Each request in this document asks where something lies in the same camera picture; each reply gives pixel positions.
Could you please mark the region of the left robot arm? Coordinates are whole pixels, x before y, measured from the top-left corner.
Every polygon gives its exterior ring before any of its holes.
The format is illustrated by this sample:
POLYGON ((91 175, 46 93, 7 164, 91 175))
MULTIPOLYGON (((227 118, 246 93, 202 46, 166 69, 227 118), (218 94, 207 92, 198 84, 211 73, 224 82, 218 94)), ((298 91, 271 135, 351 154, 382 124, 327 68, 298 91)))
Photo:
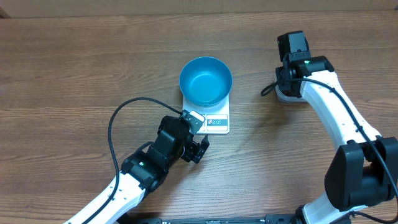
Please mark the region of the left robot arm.
POLYGON ((199 163, 210 143, 207 136, 200 143, 193 137, 204 122, 194 111, 178 118, 165 116, 157 139, 126 158, 112 182, 67 223, 115 223, 159 188, 179 159, 199 163))

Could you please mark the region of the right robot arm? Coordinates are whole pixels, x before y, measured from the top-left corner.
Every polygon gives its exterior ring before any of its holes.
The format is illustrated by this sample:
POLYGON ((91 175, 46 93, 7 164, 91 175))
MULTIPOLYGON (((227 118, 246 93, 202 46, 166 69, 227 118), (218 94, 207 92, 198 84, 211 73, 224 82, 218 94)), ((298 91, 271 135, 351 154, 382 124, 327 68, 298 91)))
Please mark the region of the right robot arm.
POLYGON ((335 156, 324 193, 296 211, 296 223, 350 223, 362 209, 397 198, 397 139, 384 138, 355 108, 334 67, 313 57, 303 31, 277 38, 282 66, 276 93, 284 103, 308 103, 327 130, 335 156))

